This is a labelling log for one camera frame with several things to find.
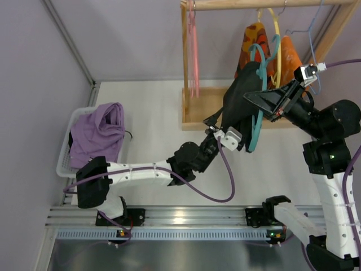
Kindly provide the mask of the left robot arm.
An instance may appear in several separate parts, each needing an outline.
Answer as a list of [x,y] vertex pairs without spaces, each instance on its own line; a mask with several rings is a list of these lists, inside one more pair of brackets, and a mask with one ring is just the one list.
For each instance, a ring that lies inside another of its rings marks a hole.
[[95,208],[108,218],[127,217],[121,189],[140,185],[180,186],[193,181],[195,173],[204,172],[219,153],[214,136],[221,111],[206,118],[206,138],[197,145],[186,142],[174,155],[153,164],[119,164],[103,156],[91,159],[76,174],[77,206]]

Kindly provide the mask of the purple trousers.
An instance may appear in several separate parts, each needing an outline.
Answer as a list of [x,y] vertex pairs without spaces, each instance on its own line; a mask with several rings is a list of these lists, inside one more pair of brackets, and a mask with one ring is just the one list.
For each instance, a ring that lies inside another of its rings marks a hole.
[[70,166],[80,169],[98,156],[116,162],[125,132],[124,108],[119,102],[101,104],[81,115],[70,129]]

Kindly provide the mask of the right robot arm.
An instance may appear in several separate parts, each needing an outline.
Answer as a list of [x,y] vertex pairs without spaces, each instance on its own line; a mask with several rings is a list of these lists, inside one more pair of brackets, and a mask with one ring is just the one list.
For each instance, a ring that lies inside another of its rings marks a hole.
[[317,110],[303,99],[296,80],[274,90],[246,93],[247,102],[270,121],[289,120],[312,137],[303,145],[303,157],[316,184],[325,228],[317,227],[286,196],[263,202],[270,222],[285,225],[302,243],[316,270],[360,268],[360,221],[352,194],[354,158],[346,138],[360,132],[360,108],[343,99]]

